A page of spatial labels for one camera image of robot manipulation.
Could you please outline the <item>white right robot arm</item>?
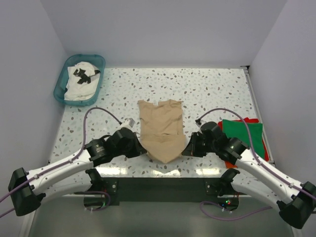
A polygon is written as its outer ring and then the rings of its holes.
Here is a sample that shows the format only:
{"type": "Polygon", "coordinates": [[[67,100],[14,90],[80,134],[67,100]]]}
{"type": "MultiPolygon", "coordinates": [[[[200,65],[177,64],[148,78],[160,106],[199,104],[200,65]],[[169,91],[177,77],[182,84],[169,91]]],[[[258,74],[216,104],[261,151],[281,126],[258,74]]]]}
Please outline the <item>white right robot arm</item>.
{"type": "Polygon", "coordinates": [[[184,156],[202,158],[211,153],[233,163],[238,169],[230,168],[221,176],[222,192],[236,191],[256,198],[276,210],[290,226],[303,228],[316,210],[313,183],[302,183],[282,173],[240,139],[227,137],[217,123],[200,119],[196,123],[199,131],[192,133],[184,156]]]}

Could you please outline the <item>beige t shirt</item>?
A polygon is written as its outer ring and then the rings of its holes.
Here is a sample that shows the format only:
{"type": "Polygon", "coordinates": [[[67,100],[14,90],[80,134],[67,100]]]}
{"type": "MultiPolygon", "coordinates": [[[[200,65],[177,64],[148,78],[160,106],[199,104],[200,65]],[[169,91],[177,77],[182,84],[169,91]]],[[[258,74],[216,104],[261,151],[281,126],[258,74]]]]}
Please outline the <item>beige t shirt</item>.
{"type": "Polygon", "coordinates": [[[159,101],[158,104],[138,101],[141,124],[140,142],[147,155],[162,163],[181,156],[186,147],[183,132],[182,102],[159,101]]]}

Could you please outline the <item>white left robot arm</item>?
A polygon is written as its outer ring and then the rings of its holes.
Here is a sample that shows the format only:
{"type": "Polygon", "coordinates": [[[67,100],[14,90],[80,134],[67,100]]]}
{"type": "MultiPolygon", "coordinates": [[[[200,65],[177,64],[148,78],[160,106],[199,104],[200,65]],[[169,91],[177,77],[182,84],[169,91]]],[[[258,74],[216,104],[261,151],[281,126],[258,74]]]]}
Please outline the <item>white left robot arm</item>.
{"type": "Polygon", "coordinates": [[[146,153],[136,133],[122,128],[113,135],[91,140],[79,151],[58,162],[39,169],[25,171],[19,168],[12,173],[8,191],[17,216],[27,215],[38,209],[43,200],[53,193],[69,191],[64,185],[67,178],[79,172],[86,172],[101,164],[110,163],[113,158],[138,157],[146,153]]]}

